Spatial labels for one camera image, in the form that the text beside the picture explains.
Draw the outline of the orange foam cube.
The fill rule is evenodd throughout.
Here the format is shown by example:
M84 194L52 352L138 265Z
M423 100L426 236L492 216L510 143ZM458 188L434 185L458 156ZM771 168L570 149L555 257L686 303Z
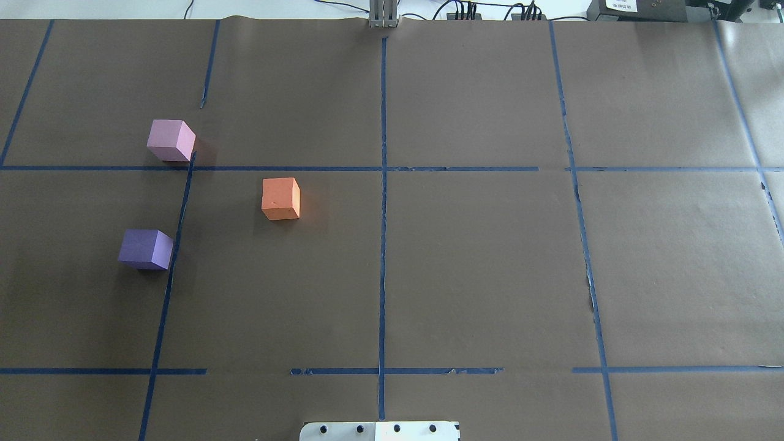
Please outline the orange foam cube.
M261 209L270 221L299 219L301 192L296 178L263 179Z

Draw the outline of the brown paper table cover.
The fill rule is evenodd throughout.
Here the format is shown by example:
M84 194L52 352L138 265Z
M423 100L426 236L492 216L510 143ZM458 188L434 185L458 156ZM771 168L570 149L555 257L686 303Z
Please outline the brown paper table cover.
M782 25L3 20L2 439L378 420L781 440Z

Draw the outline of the black power strip left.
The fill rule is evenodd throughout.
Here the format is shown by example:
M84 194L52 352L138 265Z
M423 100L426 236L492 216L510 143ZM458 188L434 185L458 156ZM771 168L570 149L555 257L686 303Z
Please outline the black power strip left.
M450 1L447 4L454 4L454 11L446 12L446 20L476 21L482 19L476 2Z

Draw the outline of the black power strip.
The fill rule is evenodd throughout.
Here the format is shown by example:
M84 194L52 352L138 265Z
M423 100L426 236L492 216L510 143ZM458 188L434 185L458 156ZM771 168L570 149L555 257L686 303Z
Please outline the black power strip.
M450 1L447 4L454 4L454 11L446 12L446 20L476 21L482 19L476 2Z
M507 9L504 20L511 19L513 21L543 21L547 20L546 15L537 6L535 1L528 4L516 3Z

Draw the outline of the pink foam cube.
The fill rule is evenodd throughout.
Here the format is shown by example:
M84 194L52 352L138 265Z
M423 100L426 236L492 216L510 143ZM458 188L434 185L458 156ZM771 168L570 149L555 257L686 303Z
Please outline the pink foam cube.
M196 139L184 120L154 119L146 147L160 161L190 162Z

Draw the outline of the black power strip right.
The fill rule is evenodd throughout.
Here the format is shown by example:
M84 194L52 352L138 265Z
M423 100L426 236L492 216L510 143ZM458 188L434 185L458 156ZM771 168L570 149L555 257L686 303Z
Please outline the black power strip right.
M504 20L511 19L513 21L543 21L547 20L546 15L537 6L535 1L528 4L516 3L507 9Z

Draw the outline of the purple foam cube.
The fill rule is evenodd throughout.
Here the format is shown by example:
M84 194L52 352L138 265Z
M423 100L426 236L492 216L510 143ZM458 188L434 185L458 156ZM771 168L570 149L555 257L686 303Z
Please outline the purple foam cube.
M173 238L159 230L127 229L118 262L139 270L168 270L173 245Z

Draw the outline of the dark grey computer box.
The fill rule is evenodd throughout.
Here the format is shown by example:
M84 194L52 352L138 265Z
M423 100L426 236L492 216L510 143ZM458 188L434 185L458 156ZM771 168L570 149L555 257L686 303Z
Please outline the dark grey computer box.
M590 21L702 23L716 19L706 6L689 1L591 1L586 9Z

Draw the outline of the aluminium extrusion post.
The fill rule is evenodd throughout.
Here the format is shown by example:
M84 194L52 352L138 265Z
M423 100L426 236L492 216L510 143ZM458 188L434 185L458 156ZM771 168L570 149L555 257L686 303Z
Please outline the aluminium extrusion post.
M370 0L369 27L372 29L397 28L399 25L397 0Z

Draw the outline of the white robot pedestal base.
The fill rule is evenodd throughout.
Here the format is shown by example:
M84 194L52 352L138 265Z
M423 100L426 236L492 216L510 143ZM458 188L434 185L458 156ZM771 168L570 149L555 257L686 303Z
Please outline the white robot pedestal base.
M455 421L343 421L303 425L300 440L460 440Z

